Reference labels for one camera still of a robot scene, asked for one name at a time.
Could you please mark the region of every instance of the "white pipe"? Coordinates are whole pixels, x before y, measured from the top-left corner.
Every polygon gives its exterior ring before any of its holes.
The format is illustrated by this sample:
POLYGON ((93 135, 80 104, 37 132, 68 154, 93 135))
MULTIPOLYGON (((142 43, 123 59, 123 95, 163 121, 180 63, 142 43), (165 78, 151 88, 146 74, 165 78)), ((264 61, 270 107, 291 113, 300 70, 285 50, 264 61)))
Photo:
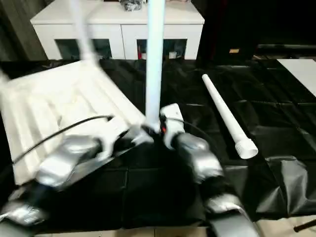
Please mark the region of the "white pipe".
POLYGON ((68 0, 69 11, 73 18, 73 25, 77 32, 81 60, 96 61, 92 40, 89 38, 88 27, 83 19, 82 8, 79 0, 68 0))
POLYGON ((229 133, 235 141, 235 149, 242 159, 249 159, 258 154, 258 148, 244 133, 241 126, 238 124, 232 112, 227 107, 225 101, 218 93, 211 79, 207 74, 202 76, 205 86, 211 95, 218 112, 220 113, 229 133))
POLYGON ((150 0, 146 67, 146 124, 158 132, 165 0, 150 0))

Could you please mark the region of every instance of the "black plastic sheet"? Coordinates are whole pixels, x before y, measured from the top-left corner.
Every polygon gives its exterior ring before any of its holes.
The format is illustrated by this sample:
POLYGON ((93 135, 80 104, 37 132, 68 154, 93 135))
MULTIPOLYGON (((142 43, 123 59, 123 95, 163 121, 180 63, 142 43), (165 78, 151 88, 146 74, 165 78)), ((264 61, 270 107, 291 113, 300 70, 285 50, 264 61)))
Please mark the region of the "black plastic sheet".
MULTIPOLYGON (((0 66, 15 78, 65 63, 0 66)), ((128 99, 145 112, 146 62, 106 60, 100 65, 128 99)), ((161 106, 171 103, 179 104, 184 120, 209 135, 204 137, 185 127, 187 132, 209 142, 253 220, 316 214, 316 98, 280 63, 267 60, 198 65, 195 61, 166 61, 162 68, 161 106), (204 73, 256 143, 256 157, 242 160, 237 155, 203 84, 204 73)), ((72 228, 202 223, 204 215, 196 187, 172 163, 175 155, 166 154, 144 147, 78 183, 73 188, 76 191, 66 194, 69 200, 76 201, 68 205, 65 220, 70 220, 71 212, 93 216, 92 210, 99 210, 104 219, 87 224, 87 218, 80 221, 78 217, 70 221, 72 228)), ((58 223, 60 229, 70 225, 58 223)))

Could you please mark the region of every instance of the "cabinet door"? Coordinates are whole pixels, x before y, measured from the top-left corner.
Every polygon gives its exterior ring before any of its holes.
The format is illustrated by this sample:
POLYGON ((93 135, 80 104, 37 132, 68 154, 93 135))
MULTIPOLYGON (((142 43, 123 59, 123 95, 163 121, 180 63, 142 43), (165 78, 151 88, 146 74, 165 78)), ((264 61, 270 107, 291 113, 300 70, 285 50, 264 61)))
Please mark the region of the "cabinet door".
MULTIPOLYGON (((165 25, 164 58, 196 59, 203 25, 165 25)), ((148 26, 122 25, 126 59, 146 58, 148 26)))
MULTIPOLYGON (((72 25, 34 25, 49 59, 79 59, 77 35, 72 25)), ((100 58, 124 59, 120 25, 88 25, 100 58)))

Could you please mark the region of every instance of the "floor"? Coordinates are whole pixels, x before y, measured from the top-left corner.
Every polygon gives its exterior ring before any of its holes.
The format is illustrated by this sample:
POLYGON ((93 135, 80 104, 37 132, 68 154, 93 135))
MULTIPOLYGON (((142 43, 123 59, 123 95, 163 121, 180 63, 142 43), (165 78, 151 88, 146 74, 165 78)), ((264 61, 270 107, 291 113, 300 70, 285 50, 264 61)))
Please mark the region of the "floor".
POLYGON ((161 227, 132 230, 45 234, 37 237, 206 237, 204 227, 161 227))
MULTIPOLYGON (((260 220, 256 224, 262 237, 315 237, 316 227, 294 232, 293 227, 316 219, 316 216, 260 220)), ((159 227, 85 233, 44 234, 38 237, 206 237, 204 227, 159 227)))

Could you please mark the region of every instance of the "white table surface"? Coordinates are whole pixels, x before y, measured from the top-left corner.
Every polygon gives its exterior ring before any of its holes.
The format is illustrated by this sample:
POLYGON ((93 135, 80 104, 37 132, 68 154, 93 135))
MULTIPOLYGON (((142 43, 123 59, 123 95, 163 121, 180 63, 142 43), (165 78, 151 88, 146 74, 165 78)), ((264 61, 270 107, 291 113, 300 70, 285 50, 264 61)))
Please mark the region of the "white table surface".
MULTIPOLYGON (((138 11, 124 11, 119 2, 80 0, 88 24, 147 24, 148 5, 138 11)), ((55 0, 31 19, 32 24, 71 24, 66 0, 55 0)), ((203 17, 191 2, 171 1, 165 5, 165 24, 204 24, 203 17)))
POLYGON ((278 59, 314 96, 316 96, 316 62, 313 59, 278 59))

